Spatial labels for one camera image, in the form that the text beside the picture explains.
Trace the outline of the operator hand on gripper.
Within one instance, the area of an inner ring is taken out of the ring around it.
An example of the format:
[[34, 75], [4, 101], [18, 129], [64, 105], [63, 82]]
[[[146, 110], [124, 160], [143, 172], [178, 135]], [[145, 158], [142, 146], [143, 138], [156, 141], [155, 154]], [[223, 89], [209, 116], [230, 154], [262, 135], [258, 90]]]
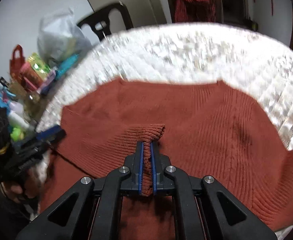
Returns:
[[27, 179], [22, 185], [1, 183], [2, 192], [16, 203], [21, 203], [35, 197], [41, 193], [41, 184]]

